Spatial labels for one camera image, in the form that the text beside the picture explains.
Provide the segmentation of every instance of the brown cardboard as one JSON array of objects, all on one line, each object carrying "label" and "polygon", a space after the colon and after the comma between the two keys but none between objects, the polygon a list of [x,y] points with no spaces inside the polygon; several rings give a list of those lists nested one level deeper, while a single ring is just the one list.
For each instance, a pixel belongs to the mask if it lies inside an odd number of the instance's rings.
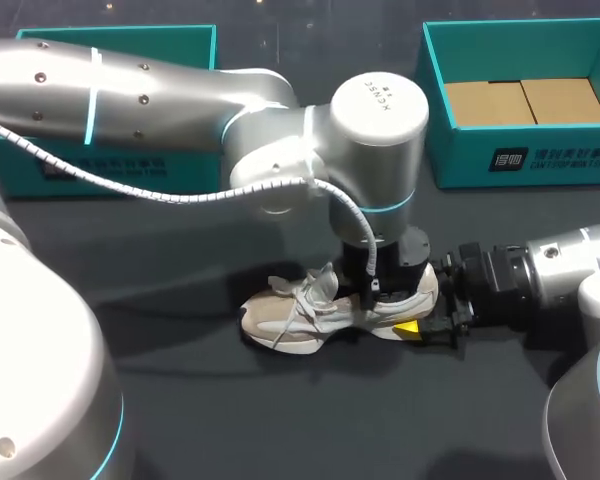
[{"label": "brown cardboard", "polygon": [[448,83],[445,87],[461,127],[535,124],[520,82]]},{"label": "brown cardboard", "polygon": [[538,124],[600,123],[600,102],[587,78],[521,83]]}]

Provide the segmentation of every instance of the teal box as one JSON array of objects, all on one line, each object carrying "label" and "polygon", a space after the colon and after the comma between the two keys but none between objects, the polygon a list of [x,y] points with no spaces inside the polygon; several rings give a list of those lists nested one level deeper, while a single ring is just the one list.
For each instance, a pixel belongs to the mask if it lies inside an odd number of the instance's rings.
[{"label": "teal box", "polygon": [[[190,67],[214,69],[214,25],[44,28],[20,30],[16,38],[40,38],[137,54]],[[105,178],[165,193],[209,193],[219,189],[217,154],[164,152],[82,145],[30,138],[39,147]],[[0,187],[5,196],[67,197],[110,192],[59,174],[0,138]]]},{"label": "teal box", "polygon": [[444,88],[559,78],[588,78],[600,102],[600,18],[425,23],[416,82],[437,185],[600,184],[600,123],[460,127]]}]

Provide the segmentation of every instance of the black table surface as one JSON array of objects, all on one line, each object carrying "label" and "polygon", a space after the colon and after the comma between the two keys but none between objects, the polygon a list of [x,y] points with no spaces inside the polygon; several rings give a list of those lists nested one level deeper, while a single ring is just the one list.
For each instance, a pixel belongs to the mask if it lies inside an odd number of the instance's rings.
[{"label": "black table surface", "polygon": [[[600,16],[600,0],[0,0],[0,36],[215,23],[224,68],[275,69],[320,103],[363,71],[410,75],[424,20],[564,16]],[[415,202],[434,256],[600,222],[600,188],[442,192],[427,162]],[[551,478],[540,421],[565,363],[551,342],[525,348],[525,335],[491,328],[453,352],[358,336],[308,358],[241,343],[236,308],[267,273],[338,253],[322,200],[280,224],[235,205],[10,209],[99,317],[137,438],[135,480]]]}]

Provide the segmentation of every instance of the robotic arm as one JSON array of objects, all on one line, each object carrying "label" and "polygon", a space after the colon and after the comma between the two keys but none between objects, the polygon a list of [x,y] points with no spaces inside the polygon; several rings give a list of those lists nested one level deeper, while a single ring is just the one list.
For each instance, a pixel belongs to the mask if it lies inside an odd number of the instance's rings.
[{"label": "robotic arm", "polygon": [[[0,40],[1,136],[67,173],[151,200],[203,203],[253,193],[254,209],[278,219],[312,190],[325,190],[343,240],[342,275],[363,308],[380,295],[413,294],[425,271],[428,241],[407,223],[427,120],[422,91],[390,73],[360,75],[330,105],[300,108],[288,82],[268,70],[209,72],[95,48]],[[81,171],[21,135],[221,151],[230,190],[140,190]],[[3,207],[0,201],[0,478],[129,478],[124,399],[97,322],[29,252]],[[416,255],[407,248],[413,232]],[[71,332],[59,334],[60,327]],[[14,341],[14,332],[26,334]],[[57,393],[51,402],[49,392]]]}]

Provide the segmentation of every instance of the white spiral cable wrap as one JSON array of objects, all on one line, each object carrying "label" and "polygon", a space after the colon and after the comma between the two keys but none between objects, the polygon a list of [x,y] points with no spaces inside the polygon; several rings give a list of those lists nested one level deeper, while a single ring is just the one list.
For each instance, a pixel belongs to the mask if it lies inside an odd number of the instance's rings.
[{"label": "white spiral cable wrap", "polygon": [[[243,195],[249,195],[264,190],[285,188],[293,185],[309,184],[309,182],[302,177],[294,177],[269,180],[266,182],[248,185],[246,187],[236,188],[233,190],[226,190],[224,192],[208,193],[203,195],[172,195],[168,193],[152,192],[151,190],[144,190],[141,188],[124,185],[119,182],[114,182],[113,180],[108,180],[106,178],[99,177],[98,175],[86,172],[80,168],[74,167],[70,163],[67,163],[64,160],[56,157],[55,155],[52,155],[49,152],[41,149],[40,147],[37,147],[26,138],[21,137],[17,133],[12,132],[8,128],[3,127],[2,125],[0,125],[0,136],[5,140],[8,140],[11,143],[15,144],[16,146],[22,148],[23,150],[26,150],[27,152],[34,155],[36,158],[39,158],[43,162],[48,163],[49,165],[52,165],[55,168],[62,170],[63,172],[72,175],[76,178],[85,180],[94,185],[98,185],[99,187],[113,190],[114,192],[122,193],[124,195],[143,198],[145,200],[153,200],[157,202],[176,204],[215,202],[218,200],[228,200],[230,198],[237,198]],[[362,230],[364,231],[364,236],[367,240],[367,247],[369,249],[369,258],[367,259],[366,271],[372,278],[375,278],[378,249],[376,245],[375,236],[373,235],[373,230],[371,229],[371,225],[369,225],[369,222],[365,218],[364,214],[362,213],[360,208],[358,208],[355,202],[351,199],[351,197],[349,197],[349,195],[340,190],[338,187],[330,184],[329,182],[325,182],[319,179],[313,179],[313,183],[318,189],[325,190],[326,192],[335,196],[355,215],[357,221],[362,227]]]}]

